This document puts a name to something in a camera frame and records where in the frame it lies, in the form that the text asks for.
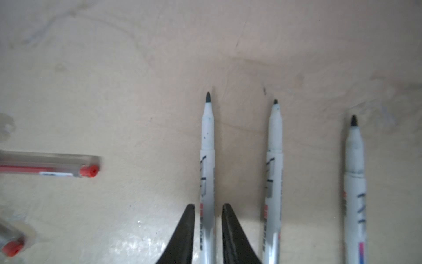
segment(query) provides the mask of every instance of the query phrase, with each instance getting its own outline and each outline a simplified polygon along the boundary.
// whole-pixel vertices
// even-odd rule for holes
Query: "black marker tip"
[[[357,126],[357,118],[355,115],[352,116],[352,120],[350,122],[350,126]]]

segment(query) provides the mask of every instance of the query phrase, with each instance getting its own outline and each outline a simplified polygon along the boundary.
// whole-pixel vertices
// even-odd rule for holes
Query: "white marker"
[[[346,264],[366,264],[366,180],[363,165],[363,141],[353,115],[346,140],[343,192]]]
[[[214,115],[211,96],[207,93],[204,115],[202,116],[201,135],[201,194],[200,194],[200,263],[213,264],[215,261],[215,217],[214,217]]]
[[[281,188],[283,177],[283,120],[274,100],[268,127],[267,196],[264,206],[262,264],[278,264],[281,233]]]

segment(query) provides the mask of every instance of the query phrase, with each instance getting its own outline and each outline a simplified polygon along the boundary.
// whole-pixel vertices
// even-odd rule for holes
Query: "red pen cap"
[[[24,247],[24,243],[20,241],[10,241],[3,248],[2,252],[9,258],[14,257],[19,253]]]
[[[100,170],[100,168],[97,165],[90,165],[90,166],[84,165],[79,170],[79,174],[82,177],[92,178],[92,177],[97,176],[97,173],[98,173],[99,170]]]

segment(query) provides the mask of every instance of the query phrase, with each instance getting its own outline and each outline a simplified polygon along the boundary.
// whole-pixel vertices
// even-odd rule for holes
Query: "black curved edge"
[[[230,204],[222,212],[224,264],[262,264],[249,243]]]
[[[192,263],[195,205],[188,204],[157,264]]]

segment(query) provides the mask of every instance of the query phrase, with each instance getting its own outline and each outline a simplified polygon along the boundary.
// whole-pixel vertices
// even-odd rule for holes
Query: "beige surface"
[[[341,262],[350,113],[366,144],[369,261],[420,263],[421,39],[419,0],[1,1],[0,112],[11,134],[0,148],[103,158],[94,179],[0,176],[2,217],[37,233],[4,262],[154,263],[186,204],[198,205],[210,90],[216,212],[231,203],[255,250],[278,98],[282,263]]]

